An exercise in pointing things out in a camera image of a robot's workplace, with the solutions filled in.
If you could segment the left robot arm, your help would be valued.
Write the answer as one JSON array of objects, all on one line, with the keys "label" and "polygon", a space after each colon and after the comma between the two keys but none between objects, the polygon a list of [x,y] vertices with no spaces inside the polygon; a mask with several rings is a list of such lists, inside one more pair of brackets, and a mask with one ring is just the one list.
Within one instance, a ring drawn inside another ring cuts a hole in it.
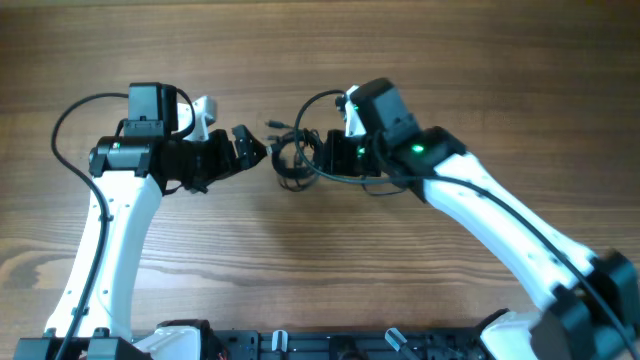
[{"label": "left robot arm", "polygon": [[89,154],[89,171],[73,172],[90,189],[90,208],[71,274],[44,333],[22,338],[17,359],[225,359],[225,345],[206,320],[166,321],[136,340],[132,297],[147,231],[161,200],[179,182],[193,193],[256,166],[266,147],[243,125],[208,127],[183,90],[132,83],[128,116]]}]

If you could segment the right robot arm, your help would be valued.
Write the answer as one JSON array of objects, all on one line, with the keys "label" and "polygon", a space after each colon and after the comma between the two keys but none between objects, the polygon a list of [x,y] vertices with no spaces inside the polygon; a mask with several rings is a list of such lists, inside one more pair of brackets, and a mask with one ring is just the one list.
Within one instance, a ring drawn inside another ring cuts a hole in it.
[{"label": "right robot arm", "polygon": [[625,256],[599,256],[549,225],[451,133],[422,128],[391,81],[341,91],[336,106],[345,128],[332,136],[331,175],[410,189],[475,236],[530,297],[534,312],[505,310],[481,328],[494,358],[638,355],[638,278]]}]

